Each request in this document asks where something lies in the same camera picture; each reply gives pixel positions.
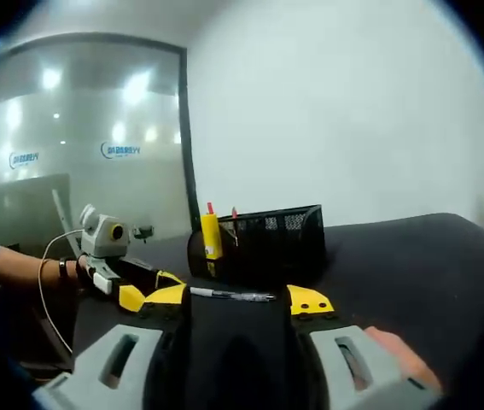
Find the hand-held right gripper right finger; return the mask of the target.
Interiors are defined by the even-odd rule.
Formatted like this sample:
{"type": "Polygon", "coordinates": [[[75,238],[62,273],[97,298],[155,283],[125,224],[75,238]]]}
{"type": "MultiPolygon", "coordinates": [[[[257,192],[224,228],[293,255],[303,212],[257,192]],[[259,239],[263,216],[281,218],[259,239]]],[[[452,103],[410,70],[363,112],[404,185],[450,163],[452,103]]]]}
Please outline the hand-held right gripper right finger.
{"type": "Polygon", "coordinates": [[[246,290],[239,299],[287,308],[310,396],[324,409],[429,409],[440,398],[363,329],[342,324],[316,290],[289,284],[282,293],[246,290]]]}

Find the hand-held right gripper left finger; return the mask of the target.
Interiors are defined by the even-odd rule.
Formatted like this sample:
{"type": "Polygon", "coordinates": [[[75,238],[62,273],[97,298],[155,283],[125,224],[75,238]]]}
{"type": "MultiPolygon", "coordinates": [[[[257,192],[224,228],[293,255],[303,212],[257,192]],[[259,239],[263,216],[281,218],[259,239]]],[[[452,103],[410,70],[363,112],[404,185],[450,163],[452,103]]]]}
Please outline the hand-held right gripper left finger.
{"type": "Polygon", "coordinates": [[[231,299],[225,284],[178,284],[144,296],[139,311],[77,354],[74,368],[34,392],[43,409],[226,409],[211,365],[195,354],[191,312],[196,297],[231,299]]]}

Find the person's left hand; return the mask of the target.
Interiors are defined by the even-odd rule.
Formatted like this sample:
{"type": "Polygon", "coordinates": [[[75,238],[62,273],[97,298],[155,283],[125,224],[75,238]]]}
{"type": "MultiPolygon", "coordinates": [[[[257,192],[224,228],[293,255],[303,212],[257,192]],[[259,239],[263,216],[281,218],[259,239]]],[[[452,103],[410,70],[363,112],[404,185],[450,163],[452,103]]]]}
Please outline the person's left hand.
{"type": "Polygon", "coordinates": [[[77,258],[75,272],[81,288],[90,289],[93,286],[93,277],[87,266],[87,254],[81,254],[77,258]]]}

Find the person's right hand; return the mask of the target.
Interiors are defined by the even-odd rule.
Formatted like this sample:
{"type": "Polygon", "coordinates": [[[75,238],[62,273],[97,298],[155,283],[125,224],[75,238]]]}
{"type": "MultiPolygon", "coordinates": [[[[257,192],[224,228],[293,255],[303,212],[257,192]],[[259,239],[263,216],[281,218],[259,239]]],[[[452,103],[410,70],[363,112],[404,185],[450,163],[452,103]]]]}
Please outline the person's right hand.
{"type": "Polygon", "coordinates": [[[399,363],[402,372],[441,392],[442,385],[429,365],[398,335],[368,326],[364,332],[386,349],[399,363]]]}

